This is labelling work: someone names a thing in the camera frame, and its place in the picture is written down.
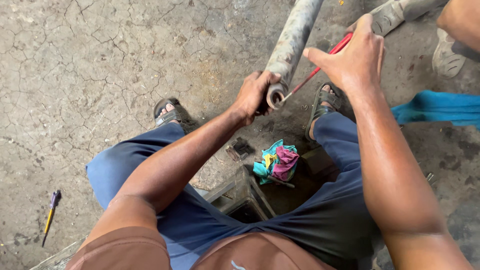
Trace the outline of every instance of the hand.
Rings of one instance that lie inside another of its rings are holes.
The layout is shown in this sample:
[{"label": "hand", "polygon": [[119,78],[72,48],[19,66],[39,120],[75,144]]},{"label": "hand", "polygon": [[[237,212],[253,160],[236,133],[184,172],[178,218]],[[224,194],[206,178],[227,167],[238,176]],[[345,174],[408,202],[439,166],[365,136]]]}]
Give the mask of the hand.
[{"label": "hand", "polygon": [[372,32],[372,16],[363,15],[347,31],[355,32],[339,53],[327,54],[319,49],[306,48],[303,55],[319,66],[348,96],[372,86],[379,88],[385,48],[384,38]]},{"label": "hand", "polygon": [[270,84],[280,81],[280,74],[270,71],[255,71],[243,80],[237,99],[231,106],[245,118],[245,125],[253,122],[255,116],[267,116],[273,111],[266,104],[266,93]]}]

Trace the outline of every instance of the blue rag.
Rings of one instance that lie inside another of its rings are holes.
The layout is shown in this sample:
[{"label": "blue rag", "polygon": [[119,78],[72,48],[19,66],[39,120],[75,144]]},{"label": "blue rag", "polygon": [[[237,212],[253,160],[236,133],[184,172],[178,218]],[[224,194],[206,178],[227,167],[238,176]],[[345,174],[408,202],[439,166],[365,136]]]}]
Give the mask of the blue rag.
[{"label": "blue rag", "polygon": [[[284,149],[287,149],[289,151],[294,151],[295,153],[297,152],[297,149],[295,148],[295,145],[290,145],[290,146],[284,146],[283,145],[283,139],[279,140],[278,142],[274,143],[269,149],[263,150],[262,151],[262,158],[264,159],[262,163],[260,162],[255,162],[253,163],[253,173],[255,173],[258,177],[260,177],[260,184],[267,184],[271,183],[272,181],[267,179],[267,176],[272,175],[272,170],[275,164],[280,163],[280,159],[276,159],[270,166],[267,168],[266,163],[265,163],[265,156],[267,154],[270,155],[275,155],[276,154],[276,148],[279,146],[283,146]],[[295,172],[295,169],[297,168],[297,164],[293,165],[292,167],[292,174]]]},{"label": "blue rag", "polygon": [[399,124],[451,121],[453,125],[474,125],[480,130],[480,96],[424,90],[408,103],[392,108]]}]

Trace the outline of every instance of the black sandal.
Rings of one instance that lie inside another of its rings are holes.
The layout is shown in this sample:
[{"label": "black sandal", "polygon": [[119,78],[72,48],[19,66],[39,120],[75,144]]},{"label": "black sandal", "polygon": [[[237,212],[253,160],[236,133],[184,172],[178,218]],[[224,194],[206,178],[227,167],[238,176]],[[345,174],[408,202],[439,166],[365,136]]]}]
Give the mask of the black sandal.
[{"label": "black sandal", "polygon": [[[330,89],[333,90],[333,93],[335,93],[335,96],[330,94],[327,91],[323,91],[322,88],[328,85],[330,86]],[[339,109],[341,105],[340,98],[338,94],[340,93],[340,89],[336,87],[333,83],[324,83],[318,88],[317,94],[315,96],[315,103],[313,104],[312,108],[312,114],[310,115],[310,120],[308,121],[307,128],[305,129],[305,137],[307,140],[314,142],[315,140],[312,140],[310,138],[310,126],[312,125],[312,122],[314,119],[321,117],[324,114],[336,111],[335,109]],[[323,101],[328,102],[330,105],[332,105],[335,109],[325,106],[325,105],[320,105]]]},{"label": "black sandal", "polygon": [[163,109],[167,109],[167,104],[172,104],[173,106],[175,106],[173,102],[171,102],[168,98],[162,99],[155,105],[155,108],[153,109],[155,127],[159,127],[163,124],[168,124],[172,120],[177,120],[178,122],[181,122],[181,117],[177,108],[174,108],[173,110],[167,111],[166,113],[160,115]]}]

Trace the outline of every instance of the pink rag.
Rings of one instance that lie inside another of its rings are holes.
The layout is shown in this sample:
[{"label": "pink rag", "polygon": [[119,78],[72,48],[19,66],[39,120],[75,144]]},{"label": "pink rag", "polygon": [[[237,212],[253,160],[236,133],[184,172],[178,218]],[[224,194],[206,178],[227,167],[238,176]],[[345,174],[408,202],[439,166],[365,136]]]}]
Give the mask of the pink rag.
[{"label": "pink rag", "polygon": [[299,159],[299,155],[294,151],[288,151],[279,146],[275,149],[280,163],[277,163],[273,166],[272,176],[276,177],[282,181],[288,180],[288,171],[295,165]]}]

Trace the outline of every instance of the red tool handle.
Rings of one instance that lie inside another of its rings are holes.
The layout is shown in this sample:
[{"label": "red tool handle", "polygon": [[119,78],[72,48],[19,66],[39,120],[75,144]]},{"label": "red tool handle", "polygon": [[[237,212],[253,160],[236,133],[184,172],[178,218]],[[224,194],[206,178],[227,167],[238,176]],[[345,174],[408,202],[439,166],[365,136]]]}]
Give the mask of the red tool handle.
[{"label": "red tool handle", "polygon": [[[340,41],[328,54],[336,54],[338,53],[339,51],[341,51],[349,42],[350,40],[352,39],[352,36],[353,36],[353,33],[348,33],[343,39],[342,41]],[[315,68],[314,71],[312,71],[312,73],[310,73],[310,75],[308,75],[308,77],[303,80],[303,82],[301,82],[299,85],[297,85],[295,87],[295,89],[293,89],[293,91],[291,92],[292,94],[295,94],[295,92],[297,92],[304,84],[306,84],[308,81],[310,81],[310,79],[315,75],[317,74],[317,72],[319,72],[320,70],[320,67],[317,67]]]}]

